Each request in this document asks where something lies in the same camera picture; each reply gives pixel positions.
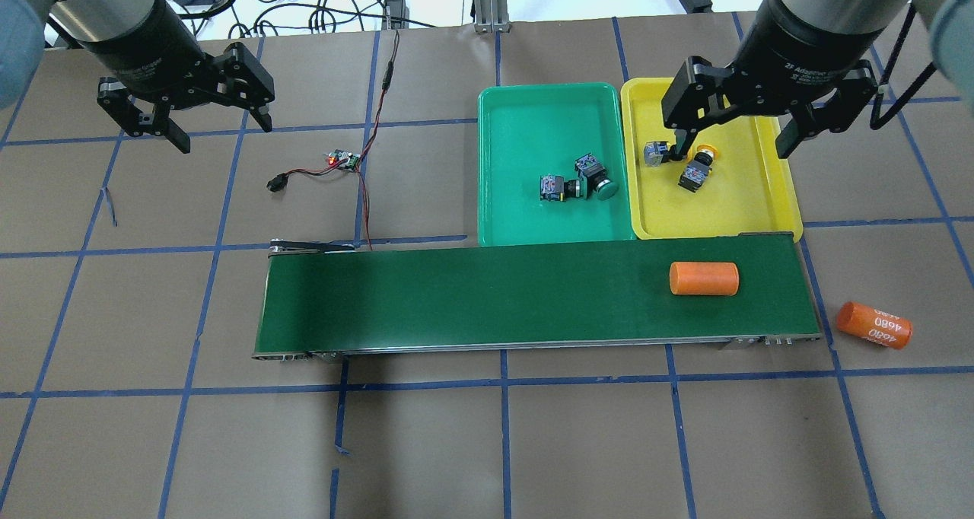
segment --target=motor with green cap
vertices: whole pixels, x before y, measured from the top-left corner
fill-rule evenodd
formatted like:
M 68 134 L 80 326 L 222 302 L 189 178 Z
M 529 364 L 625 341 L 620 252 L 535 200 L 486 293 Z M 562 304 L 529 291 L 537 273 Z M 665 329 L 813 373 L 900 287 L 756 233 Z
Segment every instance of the motor with green cap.
M 609 179 L 609 171 L 591 152 L 575 159 L 575 171 L 578 172 L 578 178 L 585 180 L 588 189 L 598 199 L 609 199 L 619 191 L 618 183 Z

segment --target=table surface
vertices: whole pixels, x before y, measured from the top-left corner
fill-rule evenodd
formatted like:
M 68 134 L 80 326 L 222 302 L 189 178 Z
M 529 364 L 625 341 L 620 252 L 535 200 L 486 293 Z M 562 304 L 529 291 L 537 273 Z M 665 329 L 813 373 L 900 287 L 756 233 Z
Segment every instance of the table surface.
M 405 30 L 370 154 L 376 249 L 476 245 L 476 98 L 495 84 L 730 61 L 750 14 Z M 870 55 L 886 60 L 887 31 Z M 974 509 L 974 126 L 935 76 L 791 165 L 817 342 L 250 359 L 270 238 L 362 242 L 361 148 L 389 33 L 246 40 L 275 131 L 177 114 L 192 154 L 119 136 L 87 53 L 45 55 L 0 113 L 5 517 L 944 517 Z M 222 43 L 207 43 L 210 52 Z M 895 92 L 929 60 L 922 30 Z M 100 198 L 108 186 L 118 227 Z M 423 189 L 425 193 L 404 193 Z M 842 303 L 907 348 L 835 332 Z M 337 446 L 345 450 L 342 454 Z

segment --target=green tray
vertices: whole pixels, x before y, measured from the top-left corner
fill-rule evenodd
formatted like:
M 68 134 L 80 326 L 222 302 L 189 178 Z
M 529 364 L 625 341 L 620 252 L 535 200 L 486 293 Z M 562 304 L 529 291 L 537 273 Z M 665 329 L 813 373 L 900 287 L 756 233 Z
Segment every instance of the green tray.
M 740 290 L 673 296 L 674 261 L 737 263 Z M 292 254 L 271 256 L 253 356 L 818 332 L 790 234 Z
M 481 245 L 635 239 L 619 95 L 608 83 L 491 87 L 480 94 Z M 542 175 L 575 176 L 595 155 L 619 184 L 611 199 L 539 199 Z

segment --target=metal post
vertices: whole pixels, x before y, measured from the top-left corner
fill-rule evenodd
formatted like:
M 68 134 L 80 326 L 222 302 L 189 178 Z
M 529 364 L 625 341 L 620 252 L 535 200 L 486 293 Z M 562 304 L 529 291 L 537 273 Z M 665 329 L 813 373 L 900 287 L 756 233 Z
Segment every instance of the metal post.
M 511 22 L 508 20 L 508 0 L 473 0 L 473 10 L 476 13 L 473 29 L 477 33 L 511 30 Z

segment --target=electrical connector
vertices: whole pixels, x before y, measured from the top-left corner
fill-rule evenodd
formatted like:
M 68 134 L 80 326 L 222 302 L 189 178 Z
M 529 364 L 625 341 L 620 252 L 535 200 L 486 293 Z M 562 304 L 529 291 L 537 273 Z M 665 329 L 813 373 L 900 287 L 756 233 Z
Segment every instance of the electrical connector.
M 281 192 L 288 185 L 288 173 L 281 173 L 277 177 L 267 180 L 267 189 L 271 192 Z

